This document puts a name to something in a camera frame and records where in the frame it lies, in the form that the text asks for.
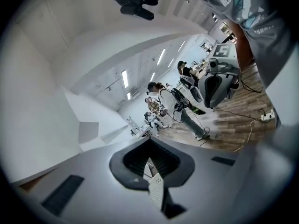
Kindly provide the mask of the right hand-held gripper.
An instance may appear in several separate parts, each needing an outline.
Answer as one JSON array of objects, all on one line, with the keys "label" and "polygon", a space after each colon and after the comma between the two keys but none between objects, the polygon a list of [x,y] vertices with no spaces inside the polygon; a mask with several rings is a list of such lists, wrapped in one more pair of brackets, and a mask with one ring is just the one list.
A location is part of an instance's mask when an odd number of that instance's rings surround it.
[{"label": "right hand-held gripper", "polygon": [[[220,79],[215,94],[214,75]],[[199,79],[199,92],[205,107],[211,107],[213,94],[215,105],[218,105],[224,99],[231,99],[234,94],[231,85],[234,84],[234,77],[239,79],[239,76],[240,66],[235,45],[233,43],[216,44],[208,56],[206,73]]]}]

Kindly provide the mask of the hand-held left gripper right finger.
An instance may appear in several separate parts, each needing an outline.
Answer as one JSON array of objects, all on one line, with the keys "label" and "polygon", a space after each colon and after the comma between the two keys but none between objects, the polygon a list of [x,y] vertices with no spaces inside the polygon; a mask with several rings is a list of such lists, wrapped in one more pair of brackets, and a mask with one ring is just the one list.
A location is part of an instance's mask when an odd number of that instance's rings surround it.
[{"label": "hand-held left gripper right finger", "polygon": [[248,200],[243,187],[252,162],[252,147],[240,153],[205,149],[171,140],[150,139],[152,144],[179,150],[193,158],[194,171],[179,187],[168,189],[179,215],[151,214],[150,224],[248,224]]}]

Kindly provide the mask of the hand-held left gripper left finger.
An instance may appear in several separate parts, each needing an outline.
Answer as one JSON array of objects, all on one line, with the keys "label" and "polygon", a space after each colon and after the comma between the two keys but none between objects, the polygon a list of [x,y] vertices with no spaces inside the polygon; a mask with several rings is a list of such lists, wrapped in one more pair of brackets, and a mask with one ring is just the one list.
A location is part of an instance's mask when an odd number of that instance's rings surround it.
[{"label": "hand-held left gripper left finger", "polygon": [[[169,224],[147,191],[125,188],[109,168],[114,153],[146,141],[148,138],[138,138],[86,151],[62,162],[29,193],[21,188],[15,191],[42,224]],[[63,189],[54,205],[61,207],[62,198],[70,199],[61,213],[54,215],[43,203],[71,176],[83,181],[74,193]]]}]

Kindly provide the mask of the person's right forearm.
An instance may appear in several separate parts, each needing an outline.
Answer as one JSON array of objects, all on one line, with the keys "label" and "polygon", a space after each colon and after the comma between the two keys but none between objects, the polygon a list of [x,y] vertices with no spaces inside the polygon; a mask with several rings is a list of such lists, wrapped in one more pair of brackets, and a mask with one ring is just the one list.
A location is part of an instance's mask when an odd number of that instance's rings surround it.
[{"label": "person's right forearm", "polygon": [[245,36],[243,29],[231,20],[226,20],[228,27],[232,30],[233,34],[237,38],[236,52],[238,56],[238,62],[241,71],[247,68],[253,61],[254,57],[249,45],[249,41]]}]

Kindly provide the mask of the black and green board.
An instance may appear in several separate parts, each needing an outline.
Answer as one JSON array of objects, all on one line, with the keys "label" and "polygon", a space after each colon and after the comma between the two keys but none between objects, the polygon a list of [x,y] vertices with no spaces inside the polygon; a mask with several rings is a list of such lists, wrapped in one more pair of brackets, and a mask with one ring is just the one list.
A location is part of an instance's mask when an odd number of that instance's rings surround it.
[{"label": "black and green board", "polygon": [[195,113],[195,114],[197,114],[197,115],[205,115],[206,114],[206,112],[204,111],[204,110],[202,110],[202,109],[200,109],[200,108],[198,108],[198,107],[196,107],[196,106],[194,106],[192,103],[190,103],[190,110],[193,112],[193,113]]}]

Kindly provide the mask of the white power strip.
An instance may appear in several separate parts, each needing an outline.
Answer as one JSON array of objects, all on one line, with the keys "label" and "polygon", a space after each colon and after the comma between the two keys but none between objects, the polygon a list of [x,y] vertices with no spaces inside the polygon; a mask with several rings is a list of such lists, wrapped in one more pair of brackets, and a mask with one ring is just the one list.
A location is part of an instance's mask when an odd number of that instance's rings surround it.
[{"label": "white power strip", "polygon": [[261,115],[262,122],[266,122],[272,119],[275,119],[275,113],[273,109],[270,109],[268,112],[263,112],[263,114]]}]

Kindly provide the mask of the grey printed t-shirt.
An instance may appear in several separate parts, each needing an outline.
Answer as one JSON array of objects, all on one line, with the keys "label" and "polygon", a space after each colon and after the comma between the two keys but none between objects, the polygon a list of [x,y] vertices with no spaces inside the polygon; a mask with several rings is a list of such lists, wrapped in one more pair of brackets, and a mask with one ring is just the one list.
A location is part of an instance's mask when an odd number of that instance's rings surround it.
[{"label": "grey printed t-shirt", "polygon": [[295,41],[268,0],[202,0],[217,18],[238,25],[247,38],[258,72],[268,87],[287,62]]}]

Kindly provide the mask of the group of ceiling light panels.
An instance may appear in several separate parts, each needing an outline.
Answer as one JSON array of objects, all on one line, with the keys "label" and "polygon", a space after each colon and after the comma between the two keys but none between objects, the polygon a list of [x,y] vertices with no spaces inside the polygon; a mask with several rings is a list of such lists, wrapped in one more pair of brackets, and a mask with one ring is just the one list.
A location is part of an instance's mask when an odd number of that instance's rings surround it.
[{"label": "group of ceiling light panels", "polygon": [[168,71],[185,42],[185,38],[170,40],[125,60],[121,64],[121,76],[126,98],[131,99],[148,82]]}]

